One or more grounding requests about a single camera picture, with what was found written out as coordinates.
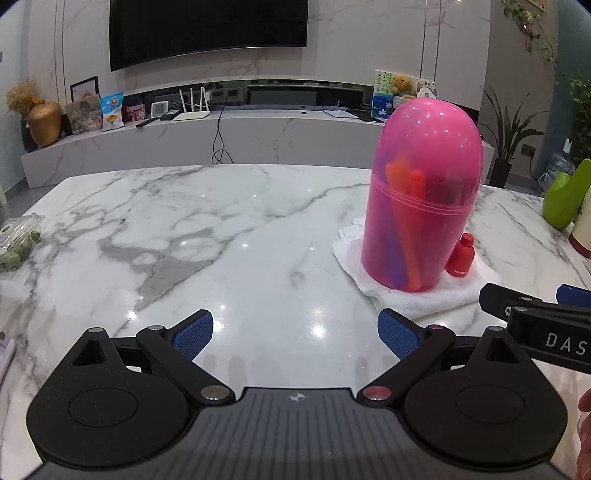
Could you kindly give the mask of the person right hand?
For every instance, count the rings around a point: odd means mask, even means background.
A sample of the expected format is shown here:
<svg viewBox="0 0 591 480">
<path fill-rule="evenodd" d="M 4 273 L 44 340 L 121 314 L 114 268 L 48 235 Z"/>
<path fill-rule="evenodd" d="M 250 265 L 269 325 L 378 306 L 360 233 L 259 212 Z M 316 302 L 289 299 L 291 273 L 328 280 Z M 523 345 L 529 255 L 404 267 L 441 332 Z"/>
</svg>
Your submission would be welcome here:
<svg viewBox="0 0 591 480">
<path fill-rule="evenodd" d="M 579 411 L 582 420 L 579 422 L 578 434 L 580 439 L 580 452 L 577 457 L 577 480 L 589 480 L 591 478 L 591 390 L 587 390 L 579 400 Z"/>
</svg>

